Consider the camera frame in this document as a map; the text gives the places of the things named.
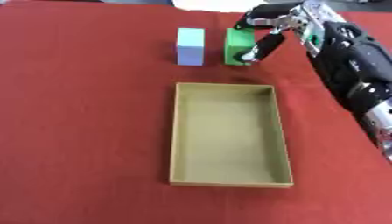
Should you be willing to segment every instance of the light blue block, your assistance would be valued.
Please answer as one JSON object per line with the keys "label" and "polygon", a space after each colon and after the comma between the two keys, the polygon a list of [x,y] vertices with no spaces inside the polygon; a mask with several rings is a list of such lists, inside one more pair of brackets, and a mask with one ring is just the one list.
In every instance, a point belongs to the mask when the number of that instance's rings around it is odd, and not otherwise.
{"label": "light blue block", "polygon": [[201,67],[204,61],[205,30],[178,28],[177,58],[180,66]]}

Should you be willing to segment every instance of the tray rim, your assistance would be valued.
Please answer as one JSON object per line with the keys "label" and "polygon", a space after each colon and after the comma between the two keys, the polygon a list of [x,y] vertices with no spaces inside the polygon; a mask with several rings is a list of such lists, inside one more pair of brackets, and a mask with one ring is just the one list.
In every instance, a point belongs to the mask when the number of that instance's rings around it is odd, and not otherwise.
{"label": "tray rim", "polygon": [[[281,130],[281,140],[283,144],[283,156],[287,164],[289,180],[287,182],[244,182],[244,183],[219,183],[219,182],[192,182],[178,180],[174,178],[175,168],[176,168],[176,155],[178,154],[178,138],[179,138],[179,97],[180,97],[180,87],[181,86],[211,86],[211,87],[255,87],[255,88],[265,88],[270,89],[272,94],[272,106],[276,109],[276,122],[278,128]],[[280,110],[277,105],[277,94],[275,88],[272,85],[263,84],[226,84],[226,83],[202,83],[202,82],[177,82],[175,86],[175,103],[174,103],[174,113],[173,113],[173,126],[172,126],[172,136],[171,136],[171,157],[170,157],[170,175],[169,182],[173,186],[233,186],[233,187],[265,187],[265,188],[289,188],[294,185],[294,180],[292,177],[291,162],[289,160],[289,154],[287,151],[287,144],[284,137],[284,130],[282,126],[282,121],[280,117]]]}

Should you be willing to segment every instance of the wooden block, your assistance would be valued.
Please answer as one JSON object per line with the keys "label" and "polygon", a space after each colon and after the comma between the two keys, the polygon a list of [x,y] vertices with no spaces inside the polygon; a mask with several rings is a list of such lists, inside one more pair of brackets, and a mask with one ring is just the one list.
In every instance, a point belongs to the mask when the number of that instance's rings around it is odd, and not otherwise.
{"label": "wooden block", "polygon": [[236,30],[227,28],[225,42],[225,64],[230,66],[249,66],[249,63],[241,63],[233,57],[236,53],[243,52],[255,45],[255,33],[253,30]]}
{"label": "wooden block", "polygon": [[205,30],[178,28],[177,62],[179,66],[201,67],[204,60]]}

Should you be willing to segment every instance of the wooden tray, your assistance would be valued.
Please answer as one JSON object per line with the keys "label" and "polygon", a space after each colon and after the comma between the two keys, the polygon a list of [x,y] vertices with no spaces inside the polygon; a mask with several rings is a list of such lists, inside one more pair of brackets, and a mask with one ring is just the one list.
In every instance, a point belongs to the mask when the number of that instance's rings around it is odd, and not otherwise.
{"label": "wooden tray", "polygon": [[174,113],[172,184],[293,184],[272,86],[178,83]]}

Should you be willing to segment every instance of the robotic hand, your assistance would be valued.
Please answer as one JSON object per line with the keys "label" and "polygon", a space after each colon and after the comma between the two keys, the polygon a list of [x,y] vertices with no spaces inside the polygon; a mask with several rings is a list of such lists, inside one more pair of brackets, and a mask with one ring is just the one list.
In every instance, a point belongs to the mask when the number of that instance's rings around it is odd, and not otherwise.
{"label": "robotic hand", "polygon": [[244,63],[267,57],[284,42],[283,32],[292,30],[331,94],[392,162],[392,59],[374,38],[318,0],[261,4],[234,28],[270,29],[252,49],[234,56]]}

